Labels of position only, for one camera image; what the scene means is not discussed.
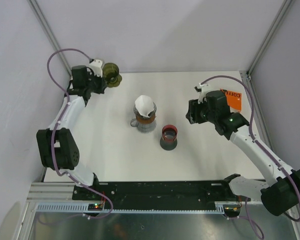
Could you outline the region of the orange coffee filter box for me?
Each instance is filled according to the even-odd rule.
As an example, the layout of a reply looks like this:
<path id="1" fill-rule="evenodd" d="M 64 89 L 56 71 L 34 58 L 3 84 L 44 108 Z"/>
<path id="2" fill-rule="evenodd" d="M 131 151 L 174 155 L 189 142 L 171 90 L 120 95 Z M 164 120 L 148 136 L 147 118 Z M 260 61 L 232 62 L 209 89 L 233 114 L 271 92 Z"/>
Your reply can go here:
<path id="1" fill-rule="evenodd" d="M 222 88 L 220 90 L 225 94 L 229 107 L 240 113 L 242 111 L 242 94 Z"/>

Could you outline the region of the dark olive dripper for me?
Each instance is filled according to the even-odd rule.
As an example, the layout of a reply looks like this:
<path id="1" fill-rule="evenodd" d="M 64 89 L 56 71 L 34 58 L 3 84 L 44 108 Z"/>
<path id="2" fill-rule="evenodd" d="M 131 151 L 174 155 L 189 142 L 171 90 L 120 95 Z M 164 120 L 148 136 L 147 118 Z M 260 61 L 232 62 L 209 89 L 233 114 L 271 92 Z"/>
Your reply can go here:
<path id="1" fill-rule="evenodd" d="M 112 62 L 106 63 L 103 68 L 103 79 L 108 88 L 118 87 L 122 81 L 119 67 Z"/>

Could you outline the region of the red and grey carafe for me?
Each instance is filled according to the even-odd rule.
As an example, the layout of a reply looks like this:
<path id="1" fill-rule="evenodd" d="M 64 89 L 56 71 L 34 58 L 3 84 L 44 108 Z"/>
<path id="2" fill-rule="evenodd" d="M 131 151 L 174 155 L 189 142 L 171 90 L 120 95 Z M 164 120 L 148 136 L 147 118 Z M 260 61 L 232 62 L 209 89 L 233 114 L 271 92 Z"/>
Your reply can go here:
<path id="1" fill-rule="evenodd" d="M 160 146 L 162 149 L 166 151 L 172 151 L 177 147 L 178 130 L 174 125 L 168 124 L 162 128 L 161 138 L 160 138 Z"/>

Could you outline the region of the brown dripper ring holder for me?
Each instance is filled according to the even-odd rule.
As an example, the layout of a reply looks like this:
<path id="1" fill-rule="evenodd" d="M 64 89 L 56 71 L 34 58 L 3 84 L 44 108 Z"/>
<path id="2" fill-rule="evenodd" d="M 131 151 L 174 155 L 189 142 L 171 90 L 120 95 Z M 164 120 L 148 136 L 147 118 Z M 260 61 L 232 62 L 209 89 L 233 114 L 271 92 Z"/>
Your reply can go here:
<path id="1" fill-rule="evenodd" d="M 149 125 L 149 124 L 151 124 L 152 122 L 155 121 L 155 119 L 156 119 L 156 114 L 153 113 L 153 114 L 151 114 L 151 116 L 145 117 L 145 116 L 142 116 L 142 115 L 140 115 L 139 113 L 137 113 L 137 114 L 135 115 L 135 118 L 136 118 L 136 121 L 137 121 L 139 124 L 142 124 L 142 125 Z"/>

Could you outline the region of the white paper coffee filter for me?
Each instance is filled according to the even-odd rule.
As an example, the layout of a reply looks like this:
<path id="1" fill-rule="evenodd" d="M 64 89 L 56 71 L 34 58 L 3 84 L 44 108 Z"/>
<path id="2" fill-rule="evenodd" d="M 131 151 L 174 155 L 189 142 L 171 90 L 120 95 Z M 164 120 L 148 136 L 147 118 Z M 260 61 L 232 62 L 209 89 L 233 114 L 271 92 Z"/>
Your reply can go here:
<path id="1" fill-rule="evenodd" d="M 154 111 L 154 102 L 151 97 L 147 95 L 140 95 L 134 102 L 137 112 L 145 118 L 149 118 Z"/>

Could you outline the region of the clear glass server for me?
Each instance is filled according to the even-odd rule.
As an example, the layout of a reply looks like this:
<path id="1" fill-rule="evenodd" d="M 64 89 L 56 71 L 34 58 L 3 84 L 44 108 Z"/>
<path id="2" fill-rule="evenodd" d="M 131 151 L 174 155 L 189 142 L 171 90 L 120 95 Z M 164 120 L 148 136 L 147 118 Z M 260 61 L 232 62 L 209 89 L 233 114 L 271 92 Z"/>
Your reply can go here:
<path id="1" fill-rule="evenodd" d="M 153 132 L 155 130 L 157 126 L 157 122 L 156 120 L 154 120 L 149 124 L 143 124 L 137 121 L 136 118 L 134 118 L 130 121 L 130 126 L 136 128 L 139 132 L 146 134 L 146 133 Z"/>

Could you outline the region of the clear ribbed glass dripper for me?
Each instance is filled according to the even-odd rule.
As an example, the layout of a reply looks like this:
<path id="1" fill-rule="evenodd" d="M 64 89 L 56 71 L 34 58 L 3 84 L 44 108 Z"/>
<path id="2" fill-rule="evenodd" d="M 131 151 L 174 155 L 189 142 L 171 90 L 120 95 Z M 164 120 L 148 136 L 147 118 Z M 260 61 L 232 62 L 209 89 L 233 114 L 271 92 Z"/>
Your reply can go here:
<path id="1" fill-rule="evenodd" d="M 154 102 L 149 104 L 141 104 L 141 105 L 134 105 L 133 106 L 133 112 L 136 115 L 139 113 L 140 115 L 144 117 L 150 117 L 151 114 L 156 113 L 157 107 Z"/>

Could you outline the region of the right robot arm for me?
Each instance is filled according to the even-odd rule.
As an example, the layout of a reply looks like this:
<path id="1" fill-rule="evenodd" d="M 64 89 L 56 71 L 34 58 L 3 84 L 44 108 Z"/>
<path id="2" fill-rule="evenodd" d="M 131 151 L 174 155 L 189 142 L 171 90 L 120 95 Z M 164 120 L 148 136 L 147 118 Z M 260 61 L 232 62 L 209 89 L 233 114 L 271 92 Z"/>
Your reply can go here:
<path id="1" fill-rule="evenodd" d="M 274 216 L 300 206 L 300 169 L 286 164 L 253 134 L 248 120 L 230 110 L 221 90 L 210 91 L 202 99 L 189 100 L 185 117 L 190 124 L 213 124 L 217 133 L 236 145 L 264 177 L 265 183 L 261 183 L 234 175 L 220 188 L 225 200 L 232 201 L 238 195 L 249 197 L 261 201 Z"/>

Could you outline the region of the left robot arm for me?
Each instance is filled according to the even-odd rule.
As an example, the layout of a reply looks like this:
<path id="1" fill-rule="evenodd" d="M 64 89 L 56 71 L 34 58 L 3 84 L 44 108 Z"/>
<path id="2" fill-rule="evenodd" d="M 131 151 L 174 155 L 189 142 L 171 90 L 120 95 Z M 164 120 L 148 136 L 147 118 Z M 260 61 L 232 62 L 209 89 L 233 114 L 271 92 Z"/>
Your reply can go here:
<path id="1" fill-rule="evenodd" d="M 47 129 L 36 133 L 41 163 L 60 177 L 68 176 L 90 200 L 100 196 L 99 180 L 93 171 L 80 161 L 80 150 L 72 135 L 78 117 L 93 93 L 104 94 L 107 87 L 103 77 L 103 62 L 72 67 L 72 77 L 64 90 L 62 107 Z"/>

